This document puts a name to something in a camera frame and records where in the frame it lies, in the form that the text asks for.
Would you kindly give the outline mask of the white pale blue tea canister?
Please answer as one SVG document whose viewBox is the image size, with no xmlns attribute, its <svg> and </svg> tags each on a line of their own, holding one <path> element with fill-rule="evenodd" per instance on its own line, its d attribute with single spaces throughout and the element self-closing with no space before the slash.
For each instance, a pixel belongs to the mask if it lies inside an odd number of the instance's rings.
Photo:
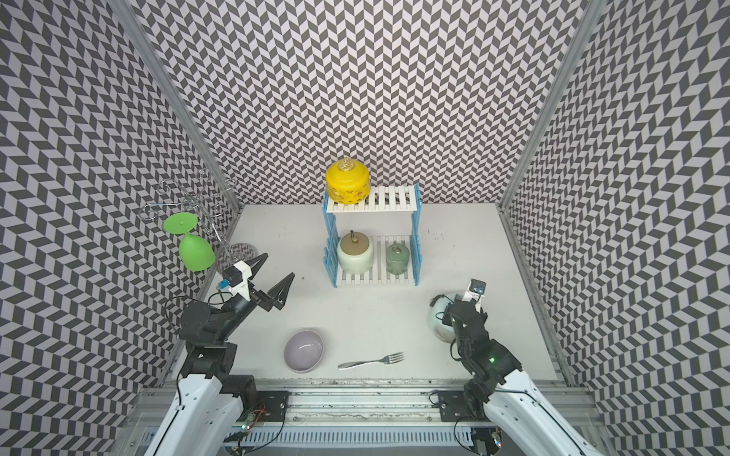
<svg viewBox="0 0 730 456">
<path fill-rule="evenodd" d="M 461 298 L 461 294 L 456 293 L 437 294 L 430 301 L 428 326 L 435 337 L 442 342 L 451 344 L 455 340 L 454 329 L 449 324 L 446 311 Z"/>
</svg>

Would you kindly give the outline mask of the small green tea canister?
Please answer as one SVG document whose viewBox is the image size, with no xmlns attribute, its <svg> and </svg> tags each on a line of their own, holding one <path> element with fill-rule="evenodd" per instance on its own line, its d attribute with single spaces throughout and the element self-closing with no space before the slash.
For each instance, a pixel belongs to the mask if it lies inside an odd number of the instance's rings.
<svg viewBox="0 0 730 456">
<path fill-rule="evenodd" d="M 393 243 L 386 248 L 386 270 L 389 274 L 400 276 L 408 271 L 411 258 L 409 248 L 403 243 Z"/>
</svg>

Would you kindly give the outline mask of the blue white two-tier shelf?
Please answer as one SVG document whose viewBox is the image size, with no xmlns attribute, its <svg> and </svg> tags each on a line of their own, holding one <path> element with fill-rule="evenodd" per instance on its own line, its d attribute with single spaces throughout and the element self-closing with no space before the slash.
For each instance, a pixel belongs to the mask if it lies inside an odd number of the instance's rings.
<svg viewBox="0 0 730 456">
<path fill-rule="evenodd" d="M 419 184 L 400 186 L 374 186 L 367 199 L 353 205 L 336 203 L 325 194 L 321 203 L 324 225 L 327 231 L 323 264 L 330 282 L 335 288 L 346 286 L 417 286 L 422 270 L 421 242 L 419 226 L 422 213 L 422 192 Z M 362 232 L 370 241 L 374 253 L 374 264 L 361 275 L 349 274 L 340 265 L 338 247 L 347 234 L 338 229 L 338 215 L 356 214 L 362 216 L 408 215 L 411 220 L 411 233 L 387 234 L 381 228 L 367 228 Z M 400 275 L 392 274 L 387 268 L 387 249 L 393 244 L 406 248 L 408 260 L 406 270 Z"/>
</svg>

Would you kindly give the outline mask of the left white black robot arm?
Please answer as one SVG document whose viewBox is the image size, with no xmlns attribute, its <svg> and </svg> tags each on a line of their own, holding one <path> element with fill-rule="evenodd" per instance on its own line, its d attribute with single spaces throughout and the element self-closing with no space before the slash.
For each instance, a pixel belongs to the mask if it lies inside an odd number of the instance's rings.
<svg viewBox="0 0 730 456">
<path fill-rule="evenodd" d="M 233 427 L 260 400 L 255 378 L 234 374 L 238 346 L 229 338 L 256 309 L 283 309 L 296 278 L 290 273 L 269 290 L 260 290 L 253 279 L 266 260 L 268 254 L 261 254 L 225 269 L 218 289 L 229 296 L 222 304 L 195 300 L 184 309 L 179 336 L 187 355 L 147 455 L 216 455 L 231 436 L 243 438 L 244 432 Z"/>
</svg>

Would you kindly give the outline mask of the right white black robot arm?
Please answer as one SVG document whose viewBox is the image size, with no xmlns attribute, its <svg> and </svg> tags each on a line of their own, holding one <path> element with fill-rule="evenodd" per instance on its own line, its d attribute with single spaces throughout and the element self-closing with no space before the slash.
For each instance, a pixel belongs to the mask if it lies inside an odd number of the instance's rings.
<svg viewBox="0 0 730 456">
<path fill-rule="evenodd" d="M 444 312 L 457 360 L 471 375 L 464 386 L 469 414 L 505 431 L 527 455 L 598 455 L 539 391 L 517 358 L 485 328 L 477 301 L 454 300 Z"/>
</svg>

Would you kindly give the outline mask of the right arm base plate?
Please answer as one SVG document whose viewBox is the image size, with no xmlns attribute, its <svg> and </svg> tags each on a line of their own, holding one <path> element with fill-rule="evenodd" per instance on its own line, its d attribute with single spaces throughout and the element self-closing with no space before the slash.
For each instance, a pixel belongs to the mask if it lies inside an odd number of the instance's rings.
<svg viewBox="0 0 730 456">
<path fill-rule="evenodd" d="M 444 423 L 468 422 L 479 425 L 512 424 L 515 419 L 514 399 L 519 394 L 496 391 L 490 396 L 480 391 L 436 391 L 436 406 Z"/>
</svg>

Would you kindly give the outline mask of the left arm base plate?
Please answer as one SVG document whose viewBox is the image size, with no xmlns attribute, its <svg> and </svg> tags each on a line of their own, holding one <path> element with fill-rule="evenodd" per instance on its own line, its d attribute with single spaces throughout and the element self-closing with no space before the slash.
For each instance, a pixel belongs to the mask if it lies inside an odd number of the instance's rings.
<svg viewBox="0 0 730 456">
<path fill-rule="evenodd" d="M 260 391 L 258 400 L 244 408 L 235 425 L 242 426 L 254 421 L 258 424 L 283 422 L 290 396 L 289 391 Z"/>
</svg>

